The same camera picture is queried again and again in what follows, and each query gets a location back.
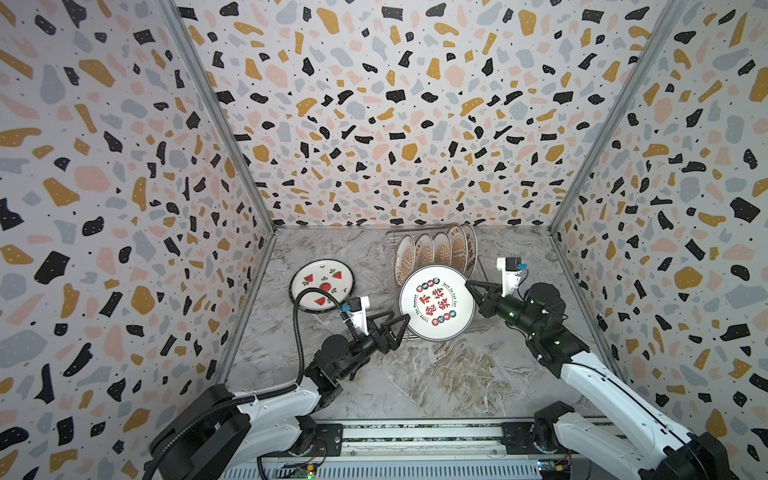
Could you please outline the white plate red characters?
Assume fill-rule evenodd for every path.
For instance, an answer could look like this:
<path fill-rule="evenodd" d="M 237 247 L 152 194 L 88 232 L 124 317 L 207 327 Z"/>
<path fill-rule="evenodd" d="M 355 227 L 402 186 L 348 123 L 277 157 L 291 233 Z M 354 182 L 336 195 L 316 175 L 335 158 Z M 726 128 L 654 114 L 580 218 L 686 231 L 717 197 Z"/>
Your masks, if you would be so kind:
<path fill-rule="evenodd" d="M 408 328 L 417 337 L 443 342 L 469 326 L 476 303 L 466 277 L 445 265 L 422 267 L 408 276 L 399 294 L 399 308 L 409 315 Z"/>

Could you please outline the watermelon pattern plate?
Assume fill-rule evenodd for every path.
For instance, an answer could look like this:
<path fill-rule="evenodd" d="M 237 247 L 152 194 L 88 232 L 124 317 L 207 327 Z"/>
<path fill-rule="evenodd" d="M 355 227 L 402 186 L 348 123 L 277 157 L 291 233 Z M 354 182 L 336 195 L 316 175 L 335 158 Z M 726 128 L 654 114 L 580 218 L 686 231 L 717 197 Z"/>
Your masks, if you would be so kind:
<path fill-rule="evenodd" d="M 294 302 L 307 288 L 318 288 L 332 295 L 339 303 L 352 294 L 355 277 L 343 262 L 334 259 L 320 259 L 301 267 L 289 282 L 289 297 Z M 308 312 L 324 312 L 335 309 L 336 305 L 326 296 L 308 293 L 299 301 L 299 309 Z"/>

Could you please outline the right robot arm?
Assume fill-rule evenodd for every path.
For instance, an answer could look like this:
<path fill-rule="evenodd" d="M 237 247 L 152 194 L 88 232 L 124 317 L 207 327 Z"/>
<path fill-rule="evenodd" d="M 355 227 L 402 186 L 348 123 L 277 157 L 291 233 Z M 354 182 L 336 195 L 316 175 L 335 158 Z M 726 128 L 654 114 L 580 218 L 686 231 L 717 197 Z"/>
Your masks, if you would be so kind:
<path fill-rule="evenodd" d="M 552 284 L 518 298 L 500 284 L 469 280 L 482 316 L 520 331 L 537 362 L 580 392 L 622 435 L 593 424 L 558 401 L 534 415 L 533 445 L 542 453 L 575 451 L 617 479 L 729 479 L 725 446 L 692 433 L 627 386 L 564 324 L 565 303 Z"/>

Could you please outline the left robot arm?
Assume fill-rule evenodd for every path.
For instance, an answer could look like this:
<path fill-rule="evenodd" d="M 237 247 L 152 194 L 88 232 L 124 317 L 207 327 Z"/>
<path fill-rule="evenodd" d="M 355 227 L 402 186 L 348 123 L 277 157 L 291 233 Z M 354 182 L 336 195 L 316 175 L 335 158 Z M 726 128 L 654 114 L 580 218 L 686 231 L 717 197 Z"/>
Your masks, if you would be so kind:
<path fill-rule="evenodd" d="M 146 479 L 217 479 L 227 469 L 265 455 L 304 452 L 312 444 L 312 413 L 330 405 L 375 353 L 397 350 L 410 322 L 392 311 L 372 315 L 367 333 L 324 340 L 300 383 L 271 391 L 234 393 L 207 388 L 150 443 Z"/>

